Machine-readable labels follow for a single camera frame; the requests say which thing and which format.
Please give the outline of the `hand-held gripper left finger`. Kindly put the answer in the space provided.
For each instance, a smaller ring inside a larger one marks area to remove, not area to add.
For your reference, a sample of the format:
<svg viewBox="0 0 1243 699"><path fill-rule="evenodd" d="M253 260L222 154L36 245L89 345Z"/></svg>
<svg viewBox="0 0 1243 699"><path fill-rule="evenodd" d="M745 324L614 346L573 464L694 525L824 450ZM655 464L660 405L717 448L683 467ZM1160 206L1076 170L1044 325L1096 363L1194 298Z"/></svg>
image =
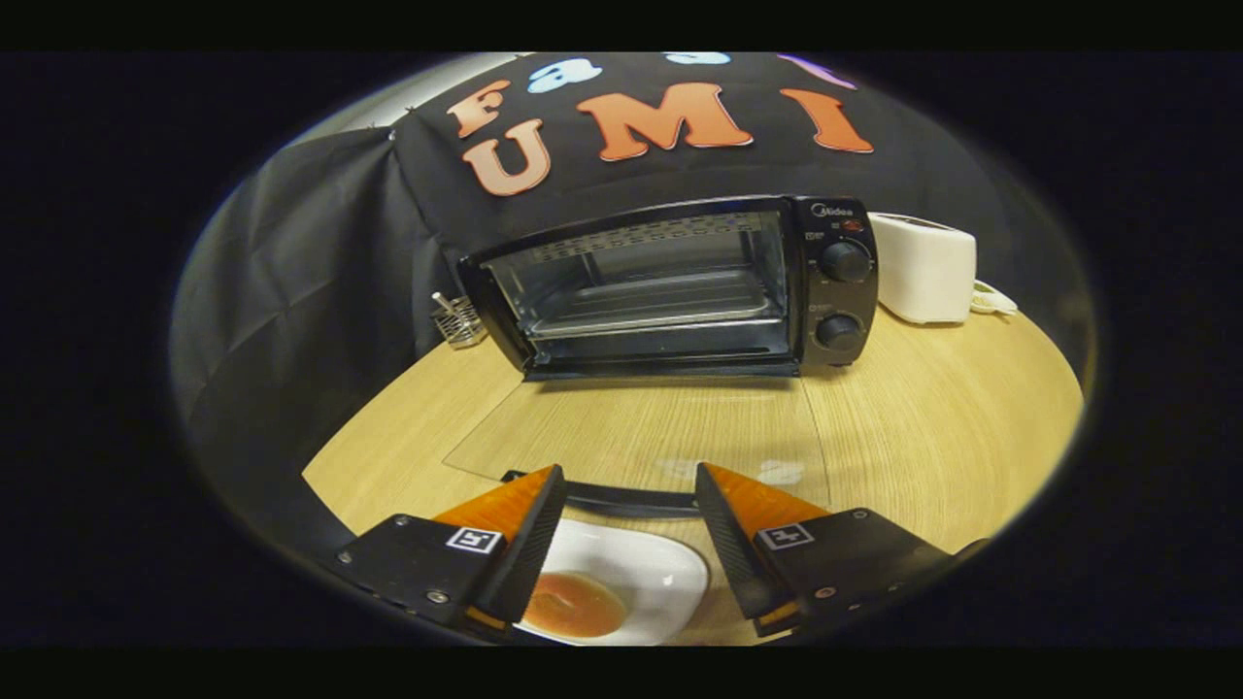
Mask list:
<svg viewBox="0 0 1243 699"><path fill-rule="evenodd" d="M336 575L404 614L505 641L525 617L568 499L558 465L435 515L387 517L336 551Z"/></svg>

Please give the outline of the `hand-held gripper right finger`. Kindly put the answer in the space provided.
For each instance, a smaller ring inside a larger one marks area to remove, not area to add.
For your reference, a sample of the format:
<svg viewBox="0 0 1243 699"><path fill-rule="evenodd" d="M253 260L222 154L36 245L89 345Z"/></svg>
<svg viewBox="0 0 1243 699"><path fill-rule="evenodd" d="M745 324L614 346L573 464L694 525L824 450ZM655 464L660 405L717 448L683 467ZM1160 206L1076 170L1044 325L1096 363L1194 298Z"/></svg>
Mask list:
<svg viewBox="0 0 1243 699"><path fill-rule="evenodd" d="M828 512L711 463L696 466L695 504L759 641L851 626L989 544L982 537L946 552L868 507Z"/></svg>

